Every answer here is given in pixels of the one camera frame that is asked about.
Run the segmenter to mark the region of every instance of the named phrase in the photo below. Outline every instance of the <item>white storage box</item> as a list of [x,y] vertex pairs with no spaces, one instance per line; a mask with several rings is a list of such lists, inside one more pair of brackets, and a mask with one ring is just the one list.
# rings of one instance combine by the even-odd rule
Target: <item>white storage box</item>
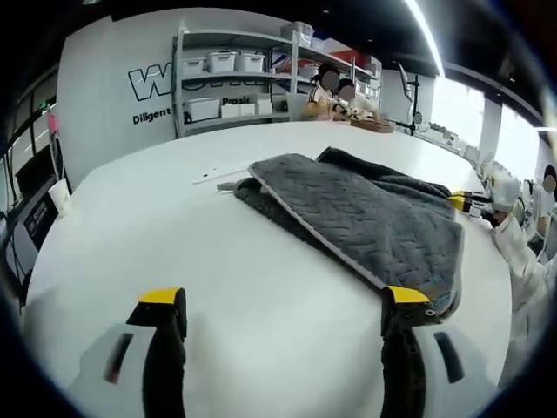
[[182,76],[192,77],[203,74],[205,58],[188,58],[182,63]]
[[193,98],[185,102],[184,110],[190,114],[192,122],[218,118],[220,99],[218,98]]
[[317,39],[316,37],[312,38],[312,48],[317,51],[323,52],[325,50],[325,41],[321,39]]
[[220,115],[222,119],[237,118],[240,116],[240,104],[225,104],[220,106]]
[[211,52],[207,54],[209,72],[233,72],[236,52]]
[[313,65],[306,65],[305,67],[298,67],[298,75],[306,80],[311,80],[317,76],[318,68]]
[[255,104],[255,111],[258,115],[270,115],[270,114],[272,114],[271,100],[259,100]]
[[294,31],[299,33],[299,44],[303,46],[312,46],[313,27],[303,22],[292,22],[285,24],[280,28],[280,36],[286,39],[292,39]]
[[264,55],[242,54],[236,57],[236,68],[239,72],[263,72]]
[[252,116],[255,115],[255,104],[246,103],[240,104],[240,116]]

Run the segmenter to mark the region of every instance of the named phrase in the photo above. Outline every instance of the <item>chair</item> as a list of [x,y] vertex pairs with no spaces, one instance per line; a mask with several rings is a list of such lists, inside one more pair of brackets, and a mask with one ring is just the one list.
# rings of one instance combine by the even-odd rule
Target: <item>chair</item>
[[290,113],[291,122],[304,120],[303,114],[305,104],[307,103],[307,95],[299,93],[286,93],[286,103],[288,104],[288,112]]

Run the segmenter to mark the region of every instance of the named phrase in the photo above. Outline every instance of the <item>gray blanket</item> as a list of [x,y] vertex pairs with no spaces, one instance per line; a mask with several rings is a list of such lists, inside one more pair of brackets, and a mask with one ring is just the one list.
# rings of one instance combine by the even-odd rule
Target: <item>gray blanket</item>
[[420,290],[439,314],[456,308],[462,231],[445,187],[332,148],[317,161],[286,154],[249,171],[236,196],[287,231],[377,288]]

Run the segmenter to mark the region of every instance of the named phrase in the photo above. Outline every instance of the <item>pink object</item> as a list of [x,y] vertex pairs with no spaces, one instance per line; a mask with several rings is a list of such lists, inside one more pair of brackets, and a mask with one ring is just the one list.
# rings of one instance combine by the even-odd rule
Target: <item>pink object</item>
[[51,111],[49,111],[49,129],[50,133],[54,133],[58,131],[58,127],[56,125],[56,119]]

